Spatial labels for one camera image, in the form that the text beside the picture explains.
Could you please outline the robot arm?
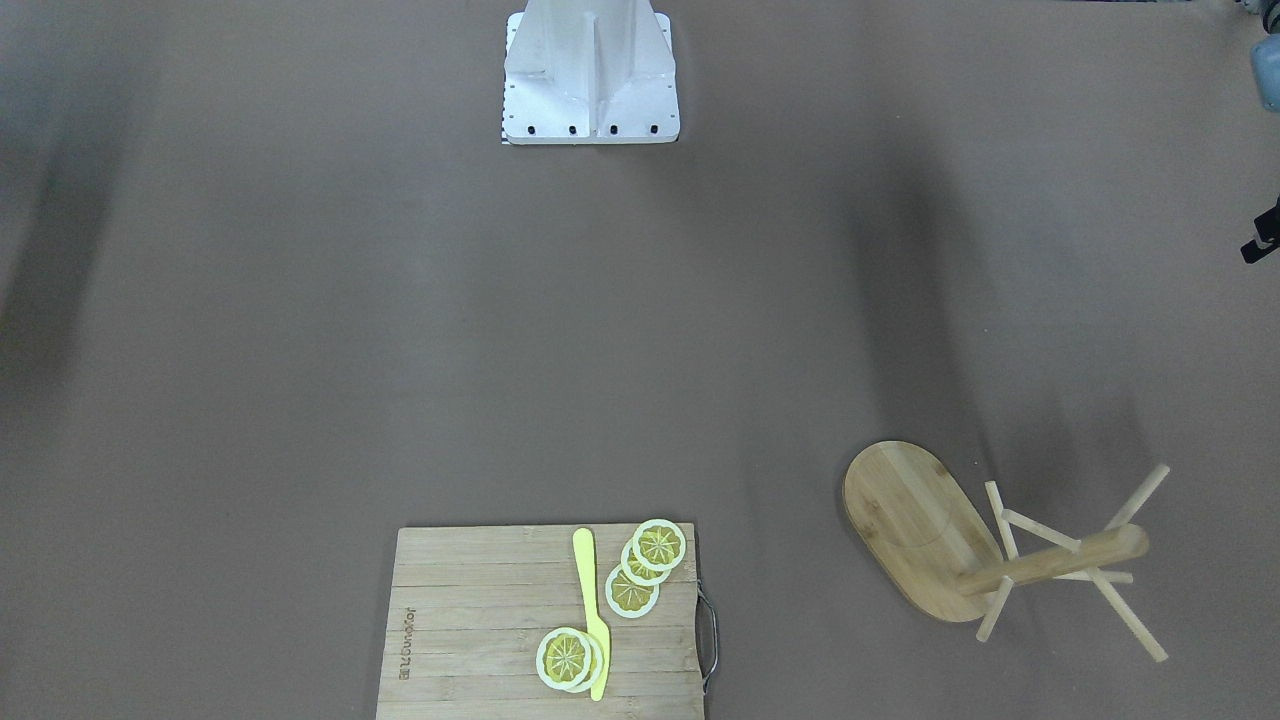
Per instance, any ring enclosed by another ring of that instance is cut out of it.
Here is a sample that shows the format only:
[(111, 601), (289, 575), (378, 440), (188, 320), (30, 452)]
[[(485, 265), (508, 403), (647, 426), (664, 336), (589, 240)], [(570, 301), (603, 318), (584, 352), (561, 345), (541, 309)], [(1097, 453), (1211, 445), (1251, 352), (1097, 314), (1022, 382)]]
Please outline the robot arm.
[(1266, 111), (1279, 114), (1280, 37), (1268, 35), (1251, 49), (1251, 69), (1260, 104)]

